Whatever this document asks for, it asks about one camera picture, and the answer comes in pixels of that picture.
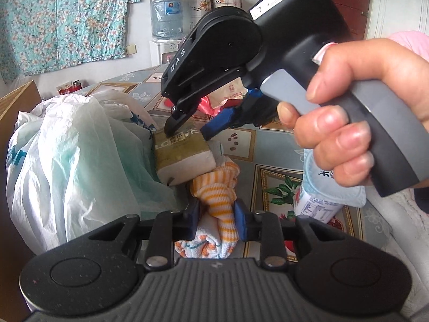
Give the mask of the person's right hand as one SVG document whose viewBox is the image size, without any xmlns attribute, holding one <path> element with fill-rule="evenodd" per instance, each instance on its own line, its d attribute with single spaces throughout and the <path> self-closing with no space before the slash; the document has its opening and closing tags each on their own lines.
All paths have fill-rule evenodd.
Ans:
<svg viewBox="0 0 429 322">
<path fill-rule="evenodd" d="M 279 120 L 294 130 L 299 146 L 313 150 L 316 164 L 332 170 L 338 184 L 361 185 L 375 159 L 368 151 L 369 125 L 351 124 L 342 108 L 326 103 L 342 95 L 351 82 L 378 79 L 400 97 L 428 126 L 428 61 L 390 39 L 337 44 L 327 49 L 306 97 L 320 108 L 301 116 L 289 103 L 279 103 Z"/>
</svg>

